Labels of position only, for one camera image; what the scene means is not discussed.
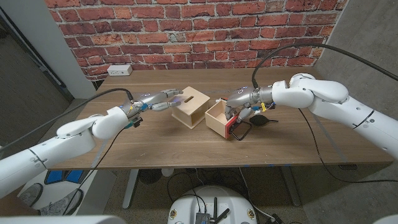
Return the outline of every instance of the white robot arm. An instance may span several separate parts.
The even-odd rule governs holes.
[[[225,114],[230,119],[235,108],[244,106],[237,123],[252,113],[251,105],[275,103],[294,108],[308,108],[322,118],[339,122],[398,159],[398,121],[360,103],[348,95],[347,88],[333,81],[316,80],[310,74],[294,75],[287,87],[285,81],[273,85],[236,90],[227,100]]]
[[[147,93],[137,101],[128,100],[120,107],[107,110],[106,116],[96,114],[65,124],[57,130],[56,137],[2,159],[0,198],[55,164],[90,152],[95,147],[94,137],[110,139],[130,123],[134,127],[139,126],[141,112],[162,111],[180,105],[181,102],[162,101],[181,93],[180,90],[171,89]]]

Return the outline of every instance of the red brick wall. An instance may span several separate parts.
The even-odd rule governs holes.
[[[346,0],[45,0],[83,73],[252,68],[271,49],[324,43]],[[264,66],[313,66],[321,49],[286,49]]]

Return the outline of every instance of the wooden table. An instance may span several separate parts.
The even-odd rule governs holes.
[[[141,93],[184,89],[191,86],[210,97],[210,105],[219,97],[228,97],[231,91],[250,86],[253,69],[206,70],[151,70],[133,71],[128,77],[108,77],[98,92],[111,88],[127,88],[135,97]],[[262,68],[257,82],[271,85],[287,80],[296,73],[320,76],[312,68]],[[123,92],[104,95],[88,103],[78,119],[101,113],[121,105],[126,99]],[[320,118],[329,135],[340,148],[332,146],[309,110],[303,110],[315,132],[320,153],[327,164],[382,163],[393,160],[391,156],[365,140],[352,129]],[[226,140],[208,128],[203,120],[190,130],[171,116],[171,110],[142,113],[138,128],[124,130],[113,144],[99,169],[145,169],[183,167],[238,167],[284,166],[321,164],[311,132],[298,111],[286,106],[263,113],[279,123],[253,127],[243,141],[233,137]],[[91,152],[70,159],[55,169],[89,169],[102,141]]]

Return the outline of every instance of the box lid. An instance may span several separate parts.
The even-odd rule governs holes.
[[[176,106],[176,108],[186,113],[187,115],[191,115],[193,112],[199,109],[199,107],[201,107],[208,100],[210,100],[209,96],[204,95],[203,93],[190,86],[186,87],[182,91],[183,94],[174,96],[171,101],[180,101],[181,105]]]

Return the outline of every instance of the wooden box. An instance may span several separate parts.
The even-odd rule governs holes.
[[[229,128],[232,124],[235,123],[236,118],[238,116],[234,116],[233,118],[229,119],[229,121],[225,118],[225,106],[226,101],[220,100],[214,106],[212,106],[208,111],[205,113],[206,118],[206,125],[211,128],[213,131],[217,132],[224,138],[228,139],[230,136]]]
[[[205,112],[209,108],[208,101],[210,97],[190,86],[182,91],[183,94],[172,98],[174,102],[181,102],[180,106],[172,107],[172,116],[188,128],[193,129],[200,121],[205,119]]]

